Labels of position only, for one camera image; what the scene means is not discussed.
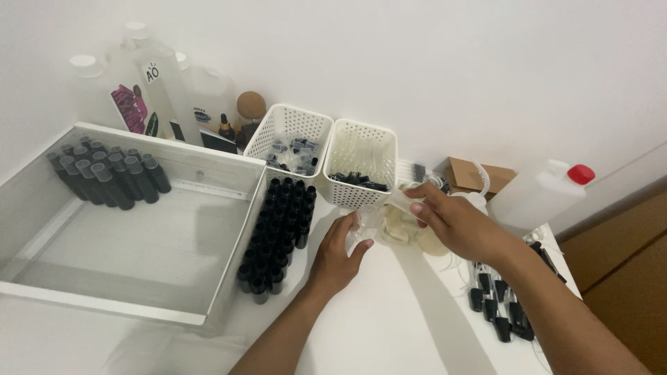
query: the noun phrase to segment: cork lid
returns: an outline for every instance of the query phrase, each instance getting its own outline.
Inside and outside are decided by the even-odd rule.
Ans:
[[[246,91],[239,95],[236,110],[247,119],[259,119],[266,114],[266,102],[260,94]]]

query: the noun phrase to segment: person's right hand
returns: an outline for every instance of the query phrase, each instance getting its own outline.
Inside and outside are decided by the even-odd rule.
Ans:
[[[443,245],[462,258],[491,267],[523,241],[504,230],[476,209],[464,197],[449,197],[432,183],[406,189],[409,198],[425,198],[413,203],[410,211],[426,223]]]

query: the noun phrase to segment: hand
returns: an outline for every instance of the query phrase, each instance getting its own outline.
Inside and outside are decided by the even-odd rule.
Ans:
[[[343,290],[359,272],[362,258],[373,240],[361,241],[352,255],[345,250],[345,238],[354,223],[357,212],[336,219],[322,240],[310,269],[310,276],[304,289],[308,288],[316,296],[327,301]]]
[[[516,246],[526,246],[464,197],[449,197],[432,183],[404,191],[409,198],[425,198],[413,203],[410,211],[426,223],[443,245],[462,258],[494,267]]]

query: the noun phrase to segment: cardboard box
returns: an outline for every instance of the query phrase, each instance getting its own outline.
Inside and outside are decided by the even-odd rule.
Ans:
[[[447,182],[450,185],[450,192],[479,193],[484,188],[482,177],[477,167],[471,161],[450,157],[450,162],[452,163],[451,166],[445,168],[445,178],[447,178]],[[484,196],[486,200],[493,198],[494,195],[516,177],[516,172],[508,168],[485,164],[482,164],[482,166],[491,179],[489,192]]]

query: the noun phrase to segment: red cap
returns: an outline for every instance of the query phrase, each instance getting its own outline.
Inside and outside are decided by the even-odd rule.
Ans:
[[[579,185],[586,185],[595,178],[595,172],[584,164],[577,164],[570,168],[568,177]]]

